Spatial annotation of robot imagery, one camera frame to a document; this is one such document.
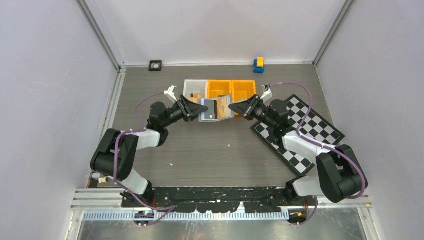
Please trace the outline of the orange plastic bin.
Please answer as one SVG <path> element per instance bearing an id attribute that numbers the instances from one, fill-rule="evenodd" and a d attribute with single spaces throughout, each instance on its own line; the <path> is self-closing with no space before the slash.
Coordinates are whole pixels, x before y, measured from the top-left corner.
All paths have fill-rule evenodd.
<path id="1" fill-rule="evenodd" d="M 232 80 L 231 87 L 234 103 L 248 100 L 257 93 L 255 80 Z"/>
<path id="2" fill-rule="evenodd" d="M 213 99 L 222 96 L 232 95 L 233 82 L 232 80 L 209 79 L 207 98 Z"/>

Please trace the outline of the small cream spool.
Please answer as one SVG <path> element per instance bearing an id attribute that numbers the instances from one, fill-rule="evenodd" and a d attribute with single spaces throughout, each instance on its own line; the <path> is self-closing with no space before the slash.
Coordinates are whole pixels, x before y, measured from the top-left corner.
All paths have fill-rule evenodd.
<path id="1" fill-rule="evenodd" d="M 99 184 L 105 184 L 109 181 L 109 178 L 108 177 L 100 177 L 100 178 L 98 178 L 97 181 L 98 181 Z"/>

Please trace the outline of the blue yellow toy block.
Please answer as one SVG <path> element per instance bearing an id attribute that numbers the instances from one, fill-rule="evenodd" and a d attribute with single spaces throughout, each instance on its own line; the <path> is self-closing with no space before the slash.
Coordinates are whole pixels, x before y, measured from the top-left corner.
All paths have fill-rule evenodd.
<path id="1" fill-rule="evenodd" d="M 265 59 L 263 57 L 257 57 L 253 61 L 253 72 L 256 74 L 263 74 L 265 71 Z"/>

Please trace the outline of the middle orange plastic bin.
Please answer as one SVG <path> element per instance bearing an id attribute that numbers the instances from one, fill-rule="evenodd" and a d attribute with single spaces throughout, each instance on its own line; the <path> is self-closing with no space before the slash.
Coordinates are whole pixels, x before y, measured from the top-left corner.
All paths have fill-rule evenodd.
<path id="1" fill-rule="evenodd" d="M 232 80 L 209 79 L 207 98 L 213 99 L 222 96 L 232 95 L 233 82 Z"/>

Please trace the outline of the right orange plastic bin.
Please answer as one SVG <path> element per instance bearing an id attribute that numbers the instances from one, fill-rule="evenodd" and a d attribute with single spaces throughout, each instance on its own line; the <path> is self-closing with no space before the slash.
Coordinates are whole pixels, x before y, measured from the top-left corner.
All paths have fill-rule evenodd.
<path id="1" fill-rule="evenodd" d="M 232 80 L 231 87 L 234 103 L 248 100 L 257 93 L 255 80 Z"/>

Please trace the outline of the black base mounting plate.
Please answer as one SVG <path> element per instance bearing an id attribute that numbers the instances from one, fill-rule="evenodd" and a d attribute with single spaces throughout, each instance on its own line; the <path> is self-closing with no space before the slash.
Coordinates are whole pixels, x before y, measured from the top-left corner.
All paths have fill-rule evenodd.
<path id="1" fill-rule="evenodd" d="M 155 208 L 175 206 L 176 213 L 234 213 L 239 207 L 249 214 L 276 213 L 281 207 L 306 210 L 315 200 L 295 196 L 291 190 L 276 186 L 259 187 L 155 187 L 140 199 Z"/>

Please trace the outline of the slotted metal rail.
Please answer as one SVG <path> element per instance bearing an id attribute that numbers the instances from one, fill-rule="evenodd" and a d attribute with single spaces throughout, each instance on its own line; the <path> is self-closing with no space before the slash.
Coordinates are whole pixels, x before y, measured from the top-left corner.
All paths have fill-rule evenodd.
<path id="1" fill-rule="evenodd" d="M 247 213 L 245 210 L 236 210 L 226 213 L 162 213 L 156 211 L 137 211 L 137 210 L 87 210 L 83 214 L 84 221 L 134 221 L 134 222 L 153 222 L 161 221 L 254 221 L 254 220 L 288 220 L 290 218 L 287 209 L 276 212 L 254 212 Z"/>

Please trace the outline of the wooden cards in white bin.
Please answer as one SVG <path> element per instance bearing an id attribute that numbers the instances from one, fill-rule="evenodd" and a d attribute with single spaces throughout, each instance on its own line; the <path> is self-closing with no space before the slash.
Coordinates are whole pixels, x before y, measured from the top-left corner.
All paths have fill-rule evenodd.
<path id="1" fill-rule="evenodd" d="M 204 98 L 204 95 L 201 93 L 193 93 L 193 94 L 190 94 L 190 97 L 189 97 L 190 100 L 196 100 L 196 101 L 202 98 Z"/>

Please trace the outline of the white plastic bin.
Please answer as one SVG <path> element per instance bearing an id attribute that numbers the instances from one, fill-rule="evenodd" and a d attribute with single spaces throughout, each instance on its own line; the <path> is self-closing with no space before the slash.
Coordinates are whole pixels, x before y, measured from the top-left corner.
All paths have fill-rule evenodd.
<path id="1" fill-rule="evenodd" d="M 202 98 L 208 97 L 207 79 L 186 79 L 183 86 L 183 95 L 190 98 L 191 95 L 200 94 Z"/>

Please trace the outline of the small black square device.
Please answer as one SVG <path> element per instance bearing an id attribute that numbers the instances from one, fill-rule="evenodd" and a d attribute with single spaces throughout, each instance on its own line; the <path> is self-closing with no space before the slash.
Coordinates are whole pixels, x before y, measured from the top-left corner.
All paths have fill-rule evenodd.
<path id="1" fill-rule="evenodd" d="M 148 70 L 150 72 L 160 72 L 162 70 L 163 62 L 161 60 L 151 60 L 149 62 Z"/>

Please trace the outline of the black white checkerboard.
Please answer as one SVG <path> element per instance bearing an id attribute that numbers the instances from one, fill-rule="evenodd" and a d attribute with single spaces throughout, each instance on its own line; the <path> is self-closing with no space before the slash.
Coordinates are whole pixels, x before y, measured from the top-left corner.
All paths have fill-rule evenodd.
<path id="1" fill-rule="evenodd" d="M 288 111 L 288 123 L 297 128 L 306 115 L 309 105 L 293 94 L 285 100 Z M 304 176 L 311 171 L 315 164 L 301 155 L 287 151 L 283 144 L 277 145 L 273 138 L 274 130 L 262 122 L 256 122 L 250 127 L 253 133 L 276 154 L 276 156 L 297 176 Z M 312 109 L 300 132 L 309 138 L 329 145 L 338 145 L 345 135 L 329 121 Z"/>

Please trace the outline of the black card gold chip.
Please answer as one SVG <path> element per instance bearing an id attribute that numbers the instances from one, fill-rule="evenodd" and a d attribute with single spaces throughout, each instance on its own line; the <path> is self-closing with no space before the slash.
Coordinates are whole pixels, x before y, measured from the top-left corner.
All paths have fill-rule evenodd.
<path id="1" fill-rule="evenodd" d="M 208 107 L 208 110 L 204 113 L 204 118 L 207 121 L 214 121 L 218 119 L 217 100 L 206 99 L 204 105 Z"/>

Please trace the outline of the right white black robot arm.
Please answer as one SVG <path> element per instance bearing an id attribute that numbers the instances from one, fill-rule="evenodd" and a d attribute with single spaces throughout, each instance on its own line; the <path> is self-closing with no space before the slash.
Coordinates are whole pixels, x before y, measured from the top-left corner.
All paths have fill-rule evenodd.
<path id="1" fill-rule="evenodd" d="M 319 142 L 293 128 L 283 100 L 273 100 L 267 106 L 261 97 L 254 95 L 230 104 L 229 108 L 248 121 L 256 119 L 271 128 L 276 143 L 317 167 L 316 177 L 301 176 L 286 183 L 285 198 L 291 205 L 299 205 L 308 196 L 326 197 L 339 203 L 364 194 L 368 182 L 352 148 Z"/>

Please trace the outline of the gold card in holder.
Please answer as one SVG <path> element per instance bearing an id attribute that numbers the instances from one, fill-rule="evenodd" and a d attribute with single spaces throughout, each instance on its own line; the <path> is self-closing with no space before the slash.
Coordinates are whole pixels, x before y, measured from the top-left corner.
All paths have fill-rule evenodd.
<path id="1" fill-rule="evenodd" d="M 217 117 L 218 119 L 226 119 L 232 116 L 231 109 L 229 108 L 229 100 L 222 98 L 217 100 Z"/>

